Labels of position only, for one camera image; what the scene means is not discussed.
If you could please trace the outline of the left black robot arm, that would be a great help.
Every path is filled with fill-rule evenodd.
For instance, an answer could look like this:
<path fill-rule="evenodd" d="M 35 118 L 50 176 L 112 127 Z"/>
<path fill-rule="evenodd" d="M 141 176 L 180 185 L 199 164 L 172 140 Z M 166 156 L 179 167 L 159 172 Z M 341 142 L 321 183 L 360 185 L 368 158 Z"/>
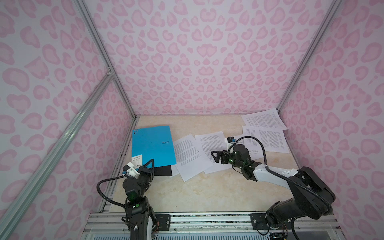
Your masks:
<path fill-rule="evenodd" d="M 125 224 L 129 228 L 131 240 L 151 240 L 153 229 L 157 227 L 154 210 L 145 196 L 154 178 L 154 163 L 151 159 L 138 169 L 132 163 L 123 167 L 123 189 L 127 196 L 124 204 Z"/>

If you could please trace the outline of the blue black file folder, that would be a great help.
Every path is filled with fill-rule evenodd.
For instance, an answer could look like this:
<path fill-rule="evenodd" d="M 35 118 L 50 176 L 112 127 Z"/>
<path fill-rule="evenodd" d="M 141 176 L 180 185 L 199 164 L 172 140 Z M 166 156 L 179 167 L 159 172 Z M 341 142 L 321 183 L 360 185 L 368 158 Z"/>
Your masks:
<path fill-rule="evenodd" d="M 172 176 L 171 165 L 177 163 L 169 126 L 136 129 L 132 133 L 131 162 L 138 169 L 154 159 L 156 176 Z"/>

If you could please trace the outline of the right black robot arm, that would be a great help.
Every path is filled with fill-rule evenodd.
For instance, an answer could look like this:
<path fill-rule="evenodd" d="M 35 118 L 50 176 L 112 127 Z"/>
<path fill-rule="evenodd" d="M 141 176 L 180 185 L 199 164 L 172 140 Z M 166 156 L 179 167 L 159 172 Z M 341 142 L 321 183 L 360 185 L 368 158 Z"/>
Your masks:
<path fill-rule="evenodd" d="M 302 217 L 318 220 L 333 213 L 336 196 L 310 168 L 282 169 L 270 167 L 251 159 L 248 149 L 241 144 L 232 145 L 227 151 L 212 151 L 216 163 L 231 165 L 240 170 L 246 180 L 266 182 L 289 189 L 292 198 L 274 203 L 267 211 L 265 223 L 271 229 L 284 222 Z"/>

